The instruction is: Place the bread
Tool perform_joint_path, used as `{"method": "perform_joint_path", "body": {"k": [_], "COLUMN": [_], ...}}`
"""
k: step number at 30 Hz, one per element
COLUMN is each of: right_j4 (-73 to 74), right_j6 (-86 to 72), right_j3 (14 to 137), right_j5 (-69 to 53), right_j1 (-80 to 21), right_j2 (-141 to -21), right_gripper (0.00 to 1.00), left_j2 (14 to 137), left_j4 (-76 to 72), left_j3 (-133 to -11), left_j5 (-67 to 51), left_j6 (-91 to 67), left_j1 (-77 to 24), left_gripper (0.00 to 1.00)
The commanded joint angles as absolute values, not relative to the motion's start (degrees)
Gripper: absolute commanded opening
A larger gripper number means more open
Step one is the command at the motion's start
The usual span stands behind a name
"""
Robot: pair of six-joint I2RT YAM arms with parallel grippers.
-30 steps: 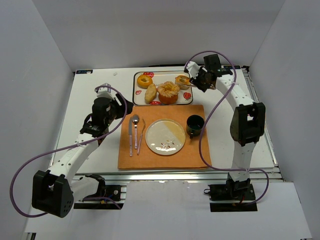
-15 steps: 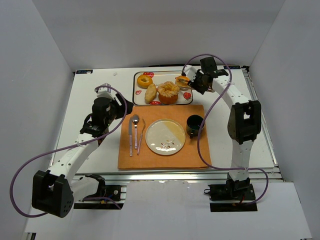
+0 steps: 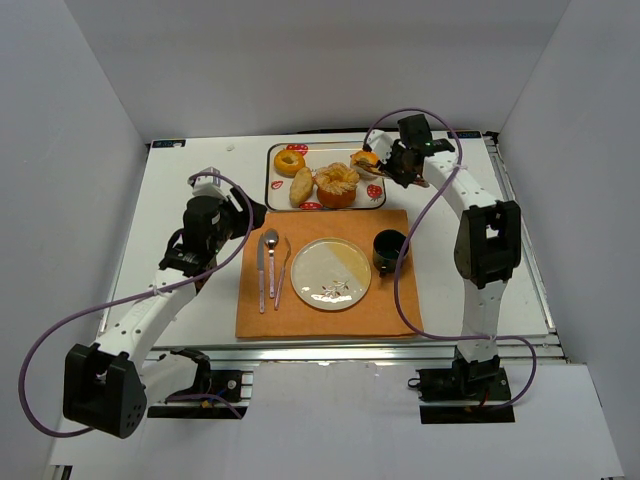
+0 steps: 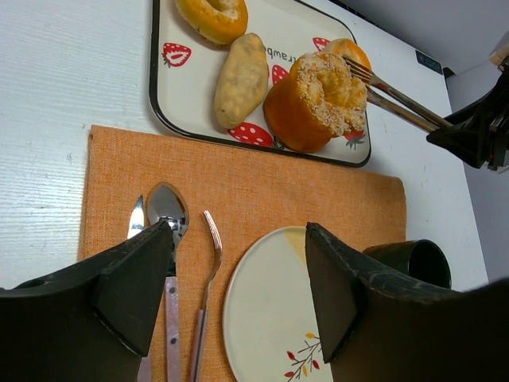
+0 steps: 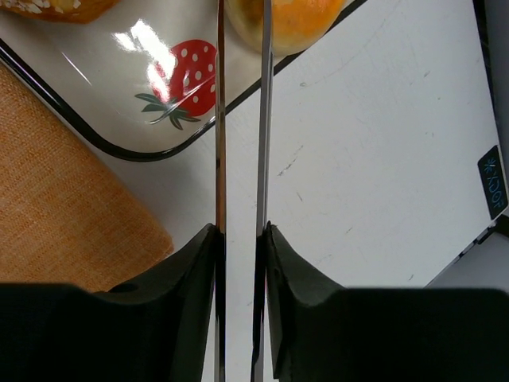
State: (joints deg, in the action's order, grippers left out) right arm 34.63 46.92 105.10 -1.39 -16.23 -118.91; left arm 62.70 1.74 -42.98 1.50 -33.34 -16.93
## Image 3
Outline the metal serving tongs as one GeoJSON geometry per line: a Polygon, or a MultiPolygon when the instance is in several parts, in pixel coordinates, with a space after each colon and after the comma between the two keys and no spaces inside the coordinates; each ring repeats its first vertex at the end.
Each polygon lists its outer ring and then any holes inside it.
{"type": "Polygon", "coordinates": [[[410,185],[415,185],[421,188],[428,188],[430,186],[430,184],[426,180],[418,175],[416,175],[411,181],[398,181],[388,172],[385,172],[377,166],[370,164],[364,160],[354,161],[351,163],[351,166],[367,179],[373,179],[374,177],[389,179],[394,181],[398,185],[401,185],[403,188],[408,188],[410,185]]]}

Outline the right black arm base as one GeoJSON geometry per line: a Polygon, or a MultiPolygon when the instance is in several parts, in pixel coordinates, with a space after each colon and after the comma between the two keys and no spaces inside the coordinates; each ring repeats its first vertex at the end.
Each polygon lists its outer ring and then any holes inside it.
{"type": "Polygon", "coordinates": [[[425,425],[507,424],[515,421],[511,389],[500,357],[468,362],[457,354],[448,368],[420,369],[407,381],[418,394],[425,425]]]}

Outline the pale glazed ring donut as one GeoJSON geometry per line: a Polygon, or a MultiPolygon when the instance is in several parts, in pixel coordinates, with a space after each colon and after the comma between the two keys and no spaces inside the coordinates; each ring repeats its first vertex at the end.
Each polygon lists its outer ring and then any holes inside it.
{"type": "Polygon", "coordinates": [[[383,173],[378,168],[379,158],[371,151],[359,150],[350,156],[350,166],[365,180],[374,180],[383,173]]]}

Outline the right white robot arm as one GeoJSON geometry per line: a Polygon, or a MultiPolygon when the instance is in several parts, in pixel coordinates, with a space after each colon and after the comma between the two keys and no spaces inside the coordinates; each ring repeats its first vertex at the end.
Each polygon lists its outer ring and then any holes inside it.
{"type": "Polygon", "coordinates": [[[399,137],[370,129],[363,141],[379,158],[383,176],[402,187],[416,181],[436,187],[434,201],[444,199],[459,220],[454,263],[464,284],[460,335],[455,359],[470,368],[499,366],[497,342],[501,302],[521,261],[521,210],[484,189],[466,169],[460,136],[454,130],[435,139],[424,109],[407,108],[399,120],[399,137]]]}

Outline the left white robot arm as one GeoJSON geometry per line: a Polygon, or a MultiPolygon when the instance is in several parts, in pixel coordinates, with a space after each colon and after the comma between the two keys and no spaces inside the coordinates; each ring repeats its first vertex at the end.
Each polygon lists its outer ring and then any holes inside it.
{"type": "Polygon", "coordinates": [[[174,395],[199,399],[210,394],[210,360],[204,353],[178,348],[152,365],[145,360],[164,330],[196,298],[225,243],[261,227],[266,212],[237,189],[227,198],[199,195],[187,202],[149,297],[135,301],[92,345],[77,344],[67,354],[66,419],[124,439],[148,406],[174,395]]]}

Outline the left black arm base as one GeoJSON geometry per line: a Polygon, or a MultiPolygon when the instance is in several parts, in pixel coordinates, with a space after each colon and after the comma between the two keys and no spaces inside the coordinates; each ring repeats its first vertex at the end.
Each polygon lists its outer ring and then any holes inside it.
{"type": "Polygon", "coordinates": [[[252,381],[242,370],[216,369],[206,354],[172,349],[139,372],[149,418],[241,419],[252,381]]]}

